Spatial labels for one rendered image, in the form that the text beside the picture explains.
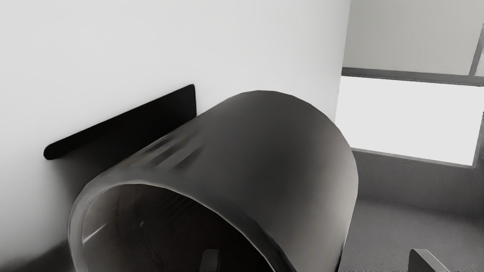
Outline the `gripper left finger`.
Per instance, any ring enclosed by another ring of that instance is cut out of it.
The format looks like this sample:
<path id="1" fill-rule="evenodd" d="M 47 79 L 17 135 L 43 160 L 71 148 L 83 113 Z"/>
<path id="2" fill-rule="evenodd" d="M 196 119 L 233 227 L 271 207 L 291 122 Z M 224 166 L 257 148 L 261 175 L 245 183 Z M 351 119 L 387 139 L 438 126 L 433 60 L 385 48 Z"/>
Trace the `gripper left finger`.
<path id="1" fill-rule="evenodd" d="M 220 272 L 220 250 L 206 249 L 203 252 L 200 272 Z"/>

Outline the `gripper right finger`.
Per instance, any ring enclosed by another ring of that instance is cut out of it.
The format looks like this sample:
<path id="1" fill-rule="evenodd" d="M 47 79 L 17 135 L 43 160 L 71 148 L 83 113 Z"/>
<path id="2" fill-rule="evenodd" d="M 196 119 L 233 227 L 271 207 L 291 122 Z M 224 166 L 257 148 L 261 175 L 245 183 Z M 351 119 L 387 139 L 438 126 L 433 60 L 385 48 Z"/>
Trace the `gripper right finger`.
<path id="1" fill-rule="evenodd" d="M 430 251 L 411 249 L 409 253 L 409 272 L 450 272 Z"/>

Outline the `dark grey mug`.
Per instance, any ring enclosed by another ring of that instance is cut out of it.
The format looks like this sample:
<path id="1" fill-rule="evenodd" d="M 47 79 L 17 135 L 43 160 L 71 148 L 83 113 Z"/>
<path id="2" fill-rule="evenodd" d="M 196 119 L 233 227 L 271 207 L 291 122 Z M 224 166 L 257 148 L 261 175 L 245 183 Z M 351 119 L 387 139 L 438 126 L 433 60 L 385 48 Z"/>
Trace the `dark grey mug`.
<path id="1" fill-rule="evenodd" d="M 352 149 L 292 95 L 224 100 L 91 180 L 74 202 L 76 272 L 338 272 L 358 192 Z"/>

